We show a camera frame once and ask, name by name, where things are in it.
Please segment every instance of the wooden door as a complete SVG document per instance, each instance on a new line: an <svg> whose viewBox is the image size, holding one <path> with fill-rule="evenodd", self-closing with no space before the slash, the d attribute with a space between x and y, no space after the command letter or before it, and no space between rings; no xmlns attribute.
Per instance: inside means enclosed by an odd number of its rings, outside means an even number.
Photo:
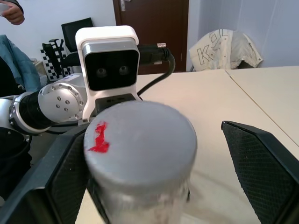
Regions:
<svg viewBox="0 0 299 224"><path fill-rule="evenodd" d="M166 43L176 72L186 71L189 0L113 0L117 25L134 28L140 44ZM141 66L139 74L164 73L168 63Z"/></svg>

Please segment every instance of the red mark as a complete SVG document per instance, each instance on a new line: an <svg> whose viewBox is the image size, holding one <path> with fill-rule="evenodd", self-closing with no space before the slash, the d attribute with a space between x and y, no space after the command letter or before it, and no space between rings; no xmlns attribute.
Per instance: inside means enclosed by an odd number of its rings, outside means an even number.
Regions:
<svg viewBox="0 0 299 224"><path fill-rule="evenodd" d="M109 142L105 141L104 131L107 128L107 123L98 124L95 132L98 133L98 137L95 139L95 147L89 149L89 151L97 153L106 153L109 149Z"/></svg>

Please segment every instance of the door handle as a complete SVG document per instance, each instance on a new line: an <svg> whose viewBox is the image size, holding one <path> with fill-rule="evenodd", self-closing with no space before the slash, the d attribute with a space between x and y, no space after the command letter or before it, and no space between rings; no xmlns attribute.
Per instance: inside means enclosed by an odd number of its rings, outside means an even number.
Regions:
<svg viewBox="0 0 299 224"><path fill-rule="evenodd" d="M126 1L130 2L132 0L121 0L121 11L125 12L126 11Z"/></svg>

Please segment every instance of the checkered board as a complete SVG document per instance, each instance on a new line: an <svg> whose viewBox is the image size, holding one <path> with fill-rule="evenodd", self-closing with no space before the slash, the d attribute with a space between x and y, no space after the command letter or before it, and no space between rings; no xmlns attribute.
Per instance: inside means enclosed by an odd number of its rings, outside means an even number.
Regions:
<svg viewBox="0 0 299 224"><path fill-rule="evenodd" d="M56 57L60 63L60 58L59 58L59 53L58 53L58 50L56 48L54 48L55 50L55 54L56 54ZM47 76L49 78L50 81L57 81L59 79L62 79L70 74L73 73L73 70L72 68L68 67L68 68L64 68L64 74L63 75L58 75L56 74L55 70L54 70L54 67L52 65L52 63L50 62L49 60L49 57L46 56L45 52L43 49L40 49L41 51L41 54L42 54L42 58L43 58L43 64L45 66L45 69L46 69L46 72L47 72ZM68 55L67 51L65 50L65 47L62 47L62 56L63 58L65 58L66 56Z"/></svg>

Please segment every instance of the gray cylinder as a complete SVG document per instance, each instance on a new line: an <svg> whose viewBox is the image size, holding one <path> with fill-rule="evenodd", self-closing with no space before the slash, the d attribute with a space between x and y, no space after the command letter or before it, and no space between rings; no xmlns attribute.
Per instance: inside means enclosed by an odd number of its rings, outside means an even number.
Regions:
<svg viewBox="0 0 299 224"><path fill-rule="evenodd" d="M111 224L179 224L196 151L188 119L154 102L106 109L84 139L85 159Z"/></svg>

